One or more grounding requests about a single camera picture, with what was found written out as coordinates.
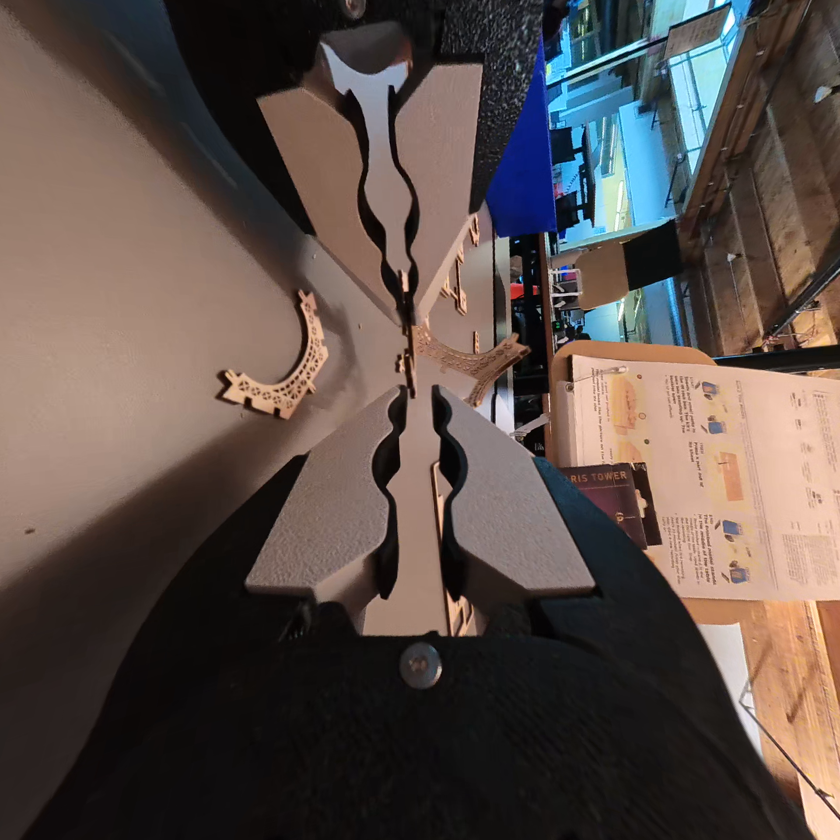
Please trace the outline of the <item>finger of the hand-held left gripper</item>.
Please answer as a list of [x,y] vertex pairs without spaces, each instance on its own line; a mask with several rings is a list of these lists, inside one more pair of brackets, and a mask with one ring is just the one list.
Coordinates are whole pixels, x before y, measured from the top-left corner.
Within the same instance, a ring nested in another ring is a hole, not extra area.
[[382,248],[364,227],[360,210],[367,137],[357,97],[352,91],[329,96],[297,87],[257,104],[314,237],[388,319],[402,324],[382,278]]
[[426,317],[462,246],[469,210],[483,66],[435,65],[395,117],[397,159],[418,205],[410,247],[416,315]]

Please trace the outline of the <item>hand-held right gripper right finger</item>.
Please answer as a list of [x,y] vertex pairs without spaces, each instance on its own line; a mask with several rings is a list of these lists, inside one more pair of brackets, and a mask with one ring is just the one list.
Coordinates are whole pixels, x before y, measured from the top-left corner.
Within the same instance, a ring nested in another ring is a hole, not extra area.
[[595,582],[536,459],[449,389],[432,388],[438,465],[450,485],[440,563],[455,599],[589,595]]

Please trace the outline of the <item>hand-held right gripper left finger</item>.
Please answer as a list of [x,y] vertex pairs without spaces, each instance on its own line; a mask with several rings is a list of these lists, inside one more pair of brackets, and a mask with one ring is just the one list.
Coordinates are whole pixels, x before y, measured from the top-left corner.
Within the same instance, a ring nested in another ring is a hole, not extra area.
[[314,601],[389,597],[399,546],[387,487],[401,466],[406,409],[406,387],[393,387],[309,452],[246,578],[250,592]]

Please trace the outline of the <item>wooden lattice arch piece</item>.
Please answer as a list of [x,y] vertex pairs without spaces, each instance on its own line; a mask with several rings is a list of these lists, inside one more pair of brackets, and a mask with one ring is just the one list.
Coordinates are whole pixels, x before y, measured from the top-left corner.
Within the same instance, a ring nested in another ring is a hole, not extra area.
[[455,350],[437,339],[426,324],[413,326],[414,349],[418,355],[433,360],[444,371],[467,375],[476,384],[491,386],[515,363],[526,358],[531,349],[518,341],[513,333],[498,345],[483,353]]
[[478,408],[485,400],[487,394],[492,392],[500,378],[504,378],[507,374],[508,365],[489,367],[485,366],[476,373],[475,383],[469,392],[464,397],[464,402],[473,408]]
[[297,294],[303,343],[296,366],[276,384],[257,382],[245,373],[224,371],[226,387],[218,399],[288,420],[303,398],[316,392],[315,380],[329,357],[329,350],[314,294],[304,290],[299,290]]

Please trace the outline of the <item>grey desk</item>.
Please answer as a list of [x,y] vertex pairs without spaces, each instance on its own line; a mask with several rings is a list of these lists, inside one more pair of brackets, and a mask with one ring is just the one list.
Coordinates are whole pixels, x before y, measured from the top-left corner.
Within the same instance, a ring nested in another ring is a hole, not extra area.
[[[399,328],[220,133],[159,2],[2,2],[2,838],[75,762],[141,624],[289,458],[400,382]],[[329,357],[276,384],[314,294]]]

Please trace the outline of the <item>blue plastic bin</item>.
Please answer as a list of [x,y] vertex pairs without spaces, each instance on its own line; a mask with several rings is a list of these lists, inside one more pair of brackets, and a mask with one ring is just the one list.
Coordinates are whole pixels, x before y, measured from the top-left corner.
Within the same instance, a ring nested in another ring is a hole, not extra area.
[[543,43],[528,95],[486,196],[497,235],[556,232],[550,112]]

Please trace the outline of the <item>dark purple box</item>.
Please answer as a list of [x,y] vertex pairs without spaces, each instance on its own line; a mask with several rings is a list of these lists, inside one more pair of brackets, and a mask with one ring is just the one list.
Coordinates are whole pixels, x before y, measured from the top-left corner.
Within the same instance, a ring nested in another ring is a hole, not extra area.
[[640,549],[662,545],[645,462],[561,467],[560,472]]

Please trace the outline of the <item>tan and black chair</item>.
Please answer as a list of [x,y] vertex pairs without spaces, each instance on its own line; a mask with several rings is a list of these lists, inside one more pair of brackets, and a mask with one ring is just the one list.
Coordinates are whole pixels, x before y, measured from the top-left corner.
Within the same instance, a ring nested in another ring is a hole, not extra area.
[[685,268],[674,218],[633,228],[582,250],[579,305],[589,310],[618,302],[630,291],[675,279]]

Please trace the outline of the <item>printed instruction sheet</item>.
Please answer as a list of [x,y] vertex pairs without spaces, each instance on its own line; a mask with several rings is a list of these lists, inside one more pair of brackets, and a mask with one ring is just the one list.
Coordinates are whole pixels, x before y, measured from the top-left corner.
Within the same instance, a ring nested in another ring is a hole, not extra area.
[[572,356],[573,462],[644,464],[684,599],[839,599],[839,383]]

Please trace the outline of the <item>white paper sheet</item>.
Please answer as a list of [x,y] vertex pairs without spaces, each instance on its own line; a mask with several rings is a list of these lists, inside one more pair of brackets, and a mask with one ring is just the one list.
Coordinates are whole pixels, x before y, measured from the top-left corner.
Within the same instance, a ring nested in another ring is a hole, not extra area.
[[762,730],[755,708],[741,625],[699,624],[698,629],[721,673],[742,728],[763,759]]

